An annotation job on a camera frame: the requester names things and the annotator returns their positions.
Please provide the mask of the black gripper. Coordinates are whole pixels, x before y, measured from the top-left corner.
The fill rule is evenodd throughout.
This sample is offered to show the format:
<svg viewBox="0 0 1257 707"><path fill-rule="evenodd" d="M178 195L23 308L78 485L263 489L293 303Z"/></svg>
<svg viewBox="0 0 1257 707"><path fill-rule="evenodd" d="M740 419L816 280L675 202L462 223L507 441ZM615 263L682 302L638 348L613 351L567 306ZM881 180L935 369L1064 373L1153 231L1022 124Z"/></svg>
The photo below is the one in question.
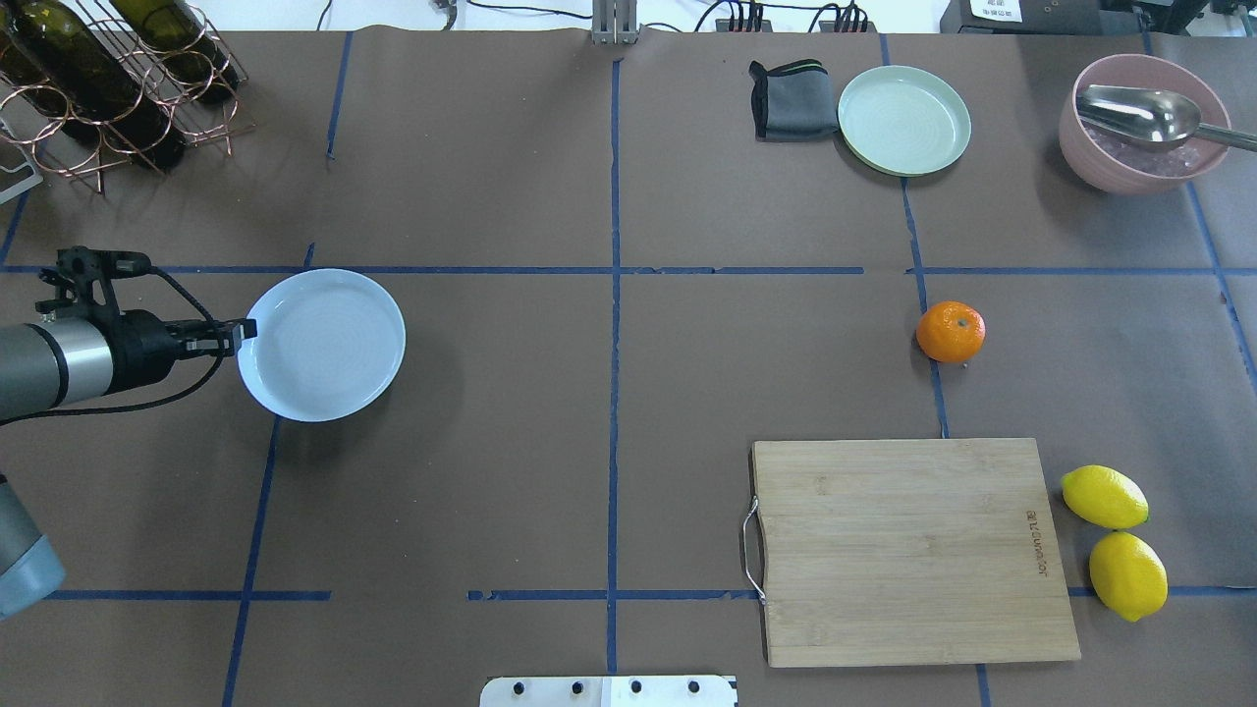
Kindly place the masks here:
<svg viewBox="0 0 1257 707"><path fill-rule="evenodd" d="M178 359L233 357L256 337L255 318L161 321L148 309L126 309L103 323L113 361L113 386L163 381Z"/></svg>

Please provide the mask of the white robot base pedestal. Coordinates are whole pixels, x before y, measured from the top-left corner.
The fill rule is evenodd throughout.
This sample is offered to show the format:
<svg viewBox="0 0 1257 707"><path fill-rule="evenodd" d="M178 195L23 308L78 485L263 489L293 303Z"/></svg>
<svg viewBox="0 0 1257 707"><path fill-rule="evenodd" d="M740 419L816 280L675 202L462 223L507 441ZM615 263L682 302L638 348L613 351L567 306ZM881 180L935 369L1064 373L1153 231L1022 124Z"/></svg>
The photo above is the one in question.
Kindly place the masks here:
<svg viewBox="0 0 1257 707"><path fill-rule="evenodd" d="M499 677L480 706L738 706L735 677L566 676Z"/></svg>

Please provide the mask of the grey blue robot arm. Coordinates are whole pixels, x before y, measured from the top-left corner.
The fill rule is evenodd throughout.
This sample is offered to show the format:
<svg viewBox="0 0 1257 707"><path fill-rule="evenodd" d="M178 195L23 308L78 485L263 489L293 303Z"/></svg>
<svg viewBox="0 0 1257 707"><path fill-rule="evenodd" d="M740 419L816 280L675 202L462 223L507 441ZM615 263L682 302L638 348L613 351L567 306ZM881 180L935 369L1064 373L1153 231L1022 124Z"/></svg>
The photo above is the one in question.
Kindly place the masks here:
<svg viewBox="0 0 1257 707"><path fill-rule="evenodd" d="M67 317L3 330L3 421L165 380L180 359L234 356L256 321L162 321L147 309ZM1 615L57 591L67 569L8 479L1 482Z"/></svg>

